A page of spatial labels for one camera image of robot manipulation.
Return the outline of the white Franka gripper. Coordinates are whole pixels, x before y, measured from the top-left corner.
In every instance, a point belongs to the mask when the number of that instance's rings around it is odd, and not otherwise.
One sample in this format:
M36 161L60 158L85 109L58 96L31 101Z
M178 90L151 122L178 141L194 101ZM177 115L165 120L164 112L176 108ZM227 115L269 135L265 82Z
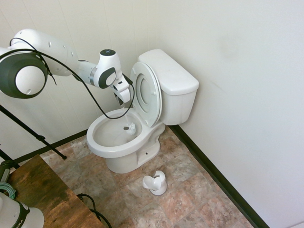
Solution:
M124 75L114 81L113 90L115 98L121 107L124 107L125 103L131 100L129 83L125 79Z

